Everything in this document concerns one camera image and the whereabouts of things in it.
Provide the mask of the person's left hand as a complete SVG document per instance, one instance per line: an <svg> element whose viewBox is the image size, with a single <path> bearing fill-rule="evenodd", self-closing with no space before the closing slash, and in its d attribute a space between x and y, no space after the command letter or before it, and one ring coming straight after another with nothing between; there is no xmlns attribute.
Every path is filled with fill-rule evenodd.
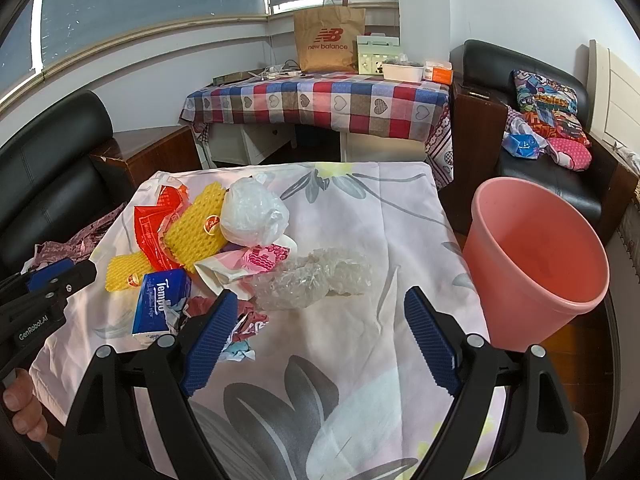
<svg viewBox="0 0 640 480"><path fill-rule="evenodd" d="M3 404L12 413L14 430L32 442L39 443L54 459L58 459L58 438L49 434L49 426L42 405L34 393L32 378L21 368L15 370L14 381L2 394Z"/></svg>

